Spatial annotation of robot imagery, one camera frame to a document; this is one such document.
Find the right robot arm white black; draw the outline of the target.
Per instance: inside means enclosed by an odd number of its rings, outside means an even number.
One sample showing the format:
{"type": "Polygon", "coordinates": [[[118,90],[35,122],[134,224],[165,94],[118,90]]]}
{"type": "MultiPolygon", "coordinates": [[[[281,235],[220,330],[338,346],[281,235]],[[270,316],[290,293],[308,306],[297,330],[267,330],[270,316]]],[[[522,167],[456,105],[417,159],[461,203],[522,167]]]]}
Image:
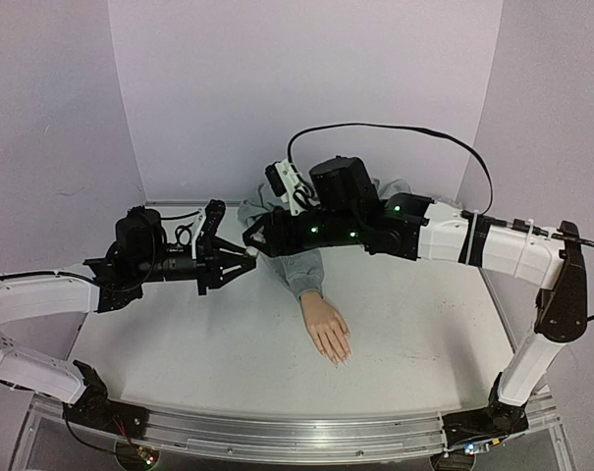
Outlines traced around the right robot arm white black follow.
{"type": "Polygon", "coordinates": [[[270,165],[266,177],[283,206],[257,219],[243,242],[269,257],[309,249],[361,245],[370,254],[406,260],[456,262],[510,275],[538,287],[536,318],[486,406],[447,414],[448,448],[471,447],[526,430],[525,405],[564,345],[587,328],[587,274],[578,228],[505,221],[459,210],[430,197],[378,195],[364,163],[336,157],[310,170],[315,203],[290,161],[270,165]]]}

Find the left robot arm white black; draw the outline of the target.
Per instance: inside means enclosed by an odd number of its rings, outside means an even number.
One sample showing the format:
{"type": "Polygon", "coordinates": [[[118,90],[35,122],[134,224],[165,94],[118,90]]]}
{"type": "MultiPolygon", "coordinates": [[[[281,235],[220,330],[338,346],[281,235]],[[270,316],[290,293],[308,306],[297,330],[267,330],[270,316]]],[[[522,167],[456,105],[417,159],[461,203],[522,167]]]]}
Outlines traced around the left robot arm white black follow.
{"type": "Polygon", "coordinates": [[[84,261],[92,276],[66,270],[0,274],[0,383],[74,406],[96,429],[111,425],[115,408],[95,369],[19,345],[2,326],[58,314],[103,314],[142,298],[151,283],[194,281],[201,295],[253,270],[254,255],[217,235],[226,207],[218,200],[192,212],[187,242],[169,241],[164,217],[145,206],[115,226],[105,256],[84,261]]]}

